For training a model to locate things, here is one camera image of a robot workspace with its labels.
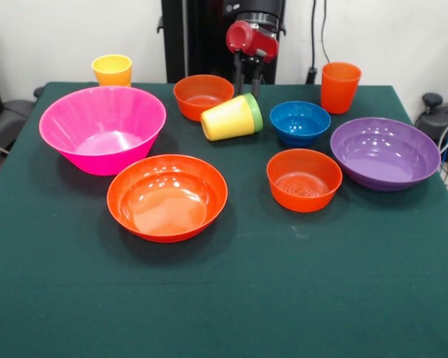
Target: white wall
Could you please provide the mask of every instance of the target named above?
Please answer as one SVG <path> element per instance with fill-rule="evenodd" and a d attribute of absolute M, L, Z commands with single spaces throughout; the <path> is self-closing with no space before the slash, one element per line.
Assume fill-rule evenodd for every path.
<path fill-rule="evenodd" d="M 311 65 L 312 0 L 287 0 L 287 37 L 281 40 L 279 83 L 305 82 Z M 317 4 L 320 82 L 323 0 Z M 435 91 L 448 101 L 448 0 L 328 0 L 325 31 L 330 60 L 358 65 L 362 84 L 392 84 L 408 114 L 423 109 L 421 95 Z"/>
<path fill-rule="evenodd" d="M 133 81 L 166 82 L 161 0 L 0 0 L 0 93 L 32 98 L 49 81 L 95 81 L 107 53 L 133 60 Z"/>
<path fill-rule="evenodd" d="M 323 0 L 318 0 L 317 42 Z M 424 92 L 448 101 L 448 0 L 328 0 L 331 60 L 361 67 L 363 84 L 393 84 L 411 117 Z M 312 0 L 287 0 L 278 83 L 305 81 L 311 62 Z M 133 81 L 165 82 L 160 0 L 0 0 L 0 91 L 30 98 L 47 81 L 92 81 L 106 53 L 134 61 Z M 317 43 L 317 65 L 324 64 Z"/>

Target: orange cup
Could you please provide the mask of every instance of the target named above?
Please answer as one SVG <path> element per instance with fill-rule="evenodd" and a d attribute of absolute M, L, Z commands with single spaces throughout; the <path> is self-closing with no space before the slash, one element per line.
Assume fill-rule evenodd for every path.
<path fill-rule="evenodd" d="M 174 86 L 174 96 L 181 113 L 196 122 L 201 114 L 234 95 L 234 86 L 225 78 L 214 75 L 194 75 L 183 78 Z"/>
<path fill-rule="evenodd" d="M 323 67 L 320 105 L 333 114 L 350 109 L 357 92 L 361 70 L 351 63 L 332 62 Z"/>
<path fill-rule="evenodd" d="M 342 171 L 330 157 L 310 149 L 277 153 L 267 164 L 274 199 L 299 213 L 324 208 L 342 184 Z"/>

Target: pink bowl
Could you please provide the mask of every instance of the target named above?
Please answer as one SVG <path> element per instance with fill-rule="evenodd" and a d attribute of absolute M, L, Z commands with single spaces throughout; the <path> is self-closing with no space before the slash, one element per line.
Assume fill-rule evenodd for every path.
<path fill-rule="evenodd" d="M 163 104 L 146 91 L 92 87 L 53 103 L 40 135 L 83 172 L 115 175 L 146 157 L 165 121 Z"/>

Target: blue bowl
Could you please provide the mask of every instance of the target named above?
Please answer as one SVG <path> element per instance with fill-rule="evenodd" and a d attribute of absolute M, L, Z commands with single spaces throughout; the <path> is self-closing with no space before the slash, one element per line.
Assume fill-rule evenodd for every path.
<path fill-rule="evenodd" d="M 330 115 L 322 107 L 304 101 L 275 106 L 270 121 L 281 141 L 290 147 L 309 147 L 330 127 Z"/>

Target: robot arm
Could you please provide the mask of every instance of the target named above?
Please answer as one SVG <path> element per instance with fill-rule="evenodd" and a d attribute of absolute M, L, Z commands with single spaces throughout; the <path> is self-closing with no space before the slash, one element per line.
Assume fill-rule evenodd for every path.
<path fill-rule="evenodd" d="M 265 63 L 279 52 L 278 34 L 284 29 L 285 0 L 225 0 L 224 14 L 236 16 L 226 34 L 234 54 L 236 93 L 242 93 L 244 68 L 252 68 L 252 94 L 258 97 Z"/>

